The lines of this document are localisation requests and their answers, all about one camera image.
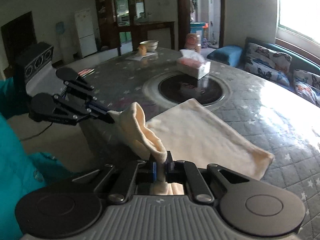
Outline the cream beige garment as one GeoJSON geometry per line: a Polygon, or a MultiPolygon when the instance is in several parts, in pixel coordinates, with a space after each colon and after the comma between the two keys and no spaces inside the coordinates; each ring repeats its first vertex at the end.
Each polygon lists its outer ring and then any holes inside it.
{"type": "Polygon", "coordinates": [[[167,183],[164,163],[168,155],[174,160],[193,162],[197,167],[218,164],[260,180],[274,154],[255,146],[195,99],[190,99],[155,116],[149,121],[139,103],[122,112],[108,111],[114,120],[112,134],[140,158],[153,157],[157,179],[150,193],[181,195],[183,186],[167,183]]]}

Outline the water dispenser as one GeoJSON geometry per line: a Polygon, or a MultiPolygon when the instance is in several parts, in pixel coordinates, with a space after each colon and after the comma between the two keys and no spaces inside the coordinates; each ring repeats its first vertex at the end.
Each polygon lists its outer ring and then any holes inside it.
{"type": "Polygon", "coordinates": [[[59,49],[64,62],[66,62],[66,37],[65,37],[65,25],[64,22],[57,22],[55,25],[57,39],[59,43],[59,49]]]}

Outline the white refrigerator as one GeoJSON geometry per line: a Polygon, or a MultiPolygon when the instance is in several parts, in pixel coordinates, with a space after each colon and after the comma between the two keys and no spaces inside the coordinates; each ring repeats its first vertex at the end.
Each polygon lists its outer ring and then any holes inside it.
{"type": "Polygon", "coordinates": [[[74,14],[80,57],[84,58],[97,52],[93,21],[90,9],[74,14]]]}

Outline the orange cup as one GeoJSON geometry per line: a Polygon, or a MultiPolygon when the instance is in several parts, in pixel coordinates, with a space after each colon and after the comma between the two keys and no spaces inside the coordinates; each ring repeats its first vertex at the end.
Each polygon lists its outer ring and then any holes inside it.
{"type": "Polygon", "coordinates": [[[140,44],[139,47],[138,47],[138,53],[139,53],[140,56],[146,56],[146,54],[147,54],[146,46],[140,44]]]}

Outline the white ceramic bowl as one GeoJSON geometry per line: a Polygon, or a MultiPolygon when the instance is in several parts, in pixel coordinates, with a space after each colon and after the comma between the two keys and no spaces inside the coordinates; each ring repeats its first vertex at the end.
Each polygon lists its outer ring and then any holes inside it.
{"type": "Polygon", "coordinates": [[[147,41],[140,42],[140,45],[143,45],[146,48],[147,52],[155,52],[158,47],[158,41],[147,40],[147,41]]]}

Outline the dark wooden glass cabinet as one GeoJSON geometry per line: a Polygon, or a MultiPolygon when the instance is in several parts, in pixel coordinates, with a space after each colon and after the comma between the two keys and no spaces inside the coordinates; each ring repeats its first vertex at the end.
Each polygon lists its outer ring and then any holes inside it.
{"type": "Polygon", "coordinates": [[[99,29],[99,49],[133,50],[132,26],[145,17],[144,0],[95,0],[99,29]]]}

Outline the round black induction cooktop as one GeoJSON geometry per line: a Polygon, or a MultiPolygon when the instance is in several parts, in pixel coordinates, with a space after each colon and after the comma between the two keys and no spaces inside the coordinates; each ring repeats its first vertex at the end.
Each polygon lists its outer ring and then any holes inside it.
{"type": "Polygon", "coordinates": [[[187,74],[178,74],[165,78],[158,85],[160,94],[167,100],[183,103],[196,99],[202,105],[220,101],[224,92],[219,83],[209,77],[196,79],[187,74]]]}

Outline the white tissue box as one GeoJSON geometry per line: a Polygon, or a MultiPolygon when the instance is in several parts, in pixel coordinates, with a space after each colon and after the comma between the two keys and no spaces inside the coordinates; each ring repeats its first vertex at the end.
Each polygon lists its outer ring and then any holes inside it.
{"type": "Polygon", "coordinates": [[[194,50],[180,50],[182,56],[177,59],[177,68],[180,72],[187,74],[197,80],[203,78],[210,72],[210,61],[194,50]]]}

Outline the pink cat thermos jug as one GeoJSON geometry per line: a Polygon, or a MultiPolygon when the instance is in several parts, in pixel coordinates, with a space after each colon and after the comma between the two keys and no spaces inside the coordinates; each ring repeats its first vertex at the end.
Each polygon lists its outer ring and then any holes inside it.
{"type": "Polygon", "coordinates": [[[197,53],[201,52],[201,37],[195,33],[187,34],[185,38],[185,49],[194,50],[197,53]]]}

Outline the butterfly print pillow right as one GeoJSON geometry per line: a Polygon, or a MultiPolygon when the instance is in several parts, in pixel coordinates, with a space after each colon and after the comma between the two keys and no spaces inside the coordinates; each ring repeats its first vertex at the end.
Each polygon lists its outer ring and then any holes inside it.
{"type": "Polygon", "coordinates": [[[298,96],[319,107],[319,75],[301,69],[295,69],[293,72],[293,84],[298,96]]]}

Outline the butterfly print pillow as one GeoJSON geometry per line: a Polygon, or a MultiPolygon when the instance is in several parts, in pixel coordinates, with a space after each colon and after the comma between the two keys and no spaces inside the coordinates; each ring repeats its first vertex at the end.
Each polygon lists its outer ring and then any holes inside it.
{"type": "Polygon", "coordinates": [[[292,57],[287,53],[249,42],[245,54],[244,70],[265,80],[289,87],[290,81],[287,75],[291,62],[292,57]]]}
{"type": "Polygon", "coordinates": [[[319,75],[301,69],[295,69],[293,72],[293,84],[298,96],[319,107],[319,75]]]}

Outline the blue plastic storage cart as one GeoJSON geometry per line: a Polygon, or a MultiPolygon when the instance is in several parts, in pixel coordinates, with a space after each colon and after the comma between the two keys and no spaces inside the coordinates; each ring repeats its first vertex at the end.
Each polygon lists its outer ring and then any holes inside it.
{"type": "Polygon", "coordinates": [[[206,34],[208,31],[208,23],[206,22],[191,22],[190,23],[190,33],[195,33],[201,37],[201,46],[202,48],[208,48],[208,39],[206,34]]]}

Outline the butterfly print pillow left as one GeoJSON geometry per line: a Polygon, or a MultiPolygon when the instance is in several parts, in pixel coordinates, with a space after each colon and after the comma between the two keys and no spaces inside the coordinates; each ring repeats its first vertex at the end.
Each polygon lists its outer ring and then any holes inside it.
{"type": "Polygon", "coordinates": [[[287,53],[249,42],[245,54],[244,70],[265,80],[289,87],[290,81],[287,75],[291,62],[292,57],[287,53]]]}

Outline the teal sofa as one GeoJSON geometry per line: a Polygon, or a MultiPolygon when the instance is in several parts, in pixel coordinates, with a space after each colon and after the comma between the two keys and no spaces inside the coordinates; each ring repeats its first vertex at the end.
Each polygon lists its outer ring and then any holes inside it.
{"type": "Polygon", "coordinates": [[[248,37],[242,69],[319,106],[319,65],[276,44],[248,37]]]}

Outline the blue cushion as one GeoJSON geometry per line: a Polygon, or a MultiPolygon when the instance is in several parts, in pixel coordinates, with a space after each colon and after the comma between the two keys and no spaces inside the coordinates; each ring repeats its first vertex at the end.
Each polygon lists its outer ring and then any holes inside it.
{"type": "Polygon", "coordinates": [[[240,64],[243,49],[239,46],[228,45],[214,50],[208,54],[207,59],[220,62],[232,67],[240,64]]]}

